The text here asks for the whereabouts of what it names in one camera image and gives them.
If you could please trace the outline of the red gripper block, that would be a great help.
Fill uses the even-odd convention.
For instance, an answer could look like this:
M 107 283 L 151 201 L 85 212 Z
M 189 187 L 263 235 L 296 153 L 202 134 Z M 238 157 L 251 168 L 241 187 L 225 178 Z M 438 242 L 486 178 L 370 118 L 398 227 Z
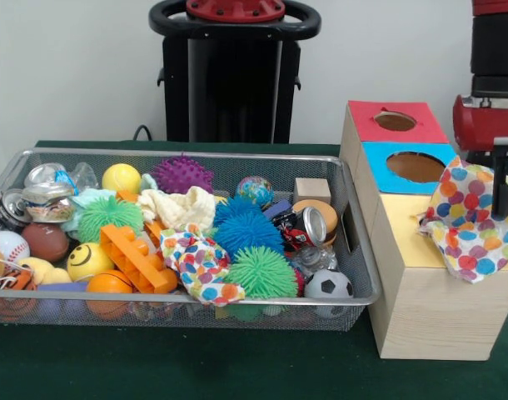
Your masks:
M 490 152 L 494 147 L 492 213 L 506 218 L 507 151 L 505 146 L 494 146 L 494 142 L 496 138 L 508 138 L 508 98 L 458 95 L 453 106 L 453 127 L 456 143 L 463 152 Z

